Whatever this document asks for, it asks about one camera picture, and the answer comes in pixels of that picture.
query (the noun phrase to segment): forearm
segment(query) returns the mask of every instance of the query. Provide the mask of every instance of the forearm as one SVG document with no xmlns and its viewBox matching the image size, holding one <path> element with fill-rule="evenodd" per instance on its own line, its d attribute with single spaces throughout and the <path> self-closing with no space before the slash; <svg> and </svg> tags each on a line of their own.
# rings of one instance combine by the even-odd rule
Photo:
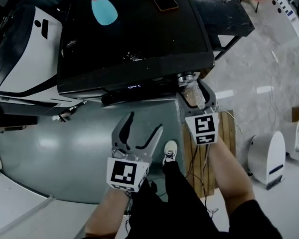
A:
<svg viewBox="0 0 299 239">
<path fill-rule="evenodd" d="M 255 198 L 247 173 L 220 137 L 217 143 L 211 145 L 209 159 L 228 215 L 243 202 Z"/>
<path fill-rule="evenodd" d="M 129 198 L 122 190 L 109 189 L 85 224 L 85 233 L 104 238 L 114 238 L 120 228 Z"/>
</svg>

